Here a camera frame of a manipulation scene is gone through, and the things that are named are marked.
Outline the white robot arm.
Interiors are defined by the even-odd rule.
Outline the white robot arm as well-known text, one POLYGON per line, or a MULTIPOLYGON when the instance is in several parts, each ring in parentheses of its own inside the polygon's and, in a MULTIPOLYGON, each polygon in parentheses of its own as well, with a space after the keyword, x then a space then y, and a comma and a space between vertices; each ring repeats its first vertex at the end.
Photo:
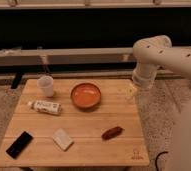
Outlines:
MULTIPOLYGON (((132 80, 139 89, 150 89, 159 67, 180 76, 173 83, 174 90, 182 94, 191 90, 191 48, 173 47, 171 39, 159 35, 140 39, 133 45, 136 67, 132 80)), ((164 171, 191 171, 191 98, 183 106, 172 130, 168 159, 164 171)))

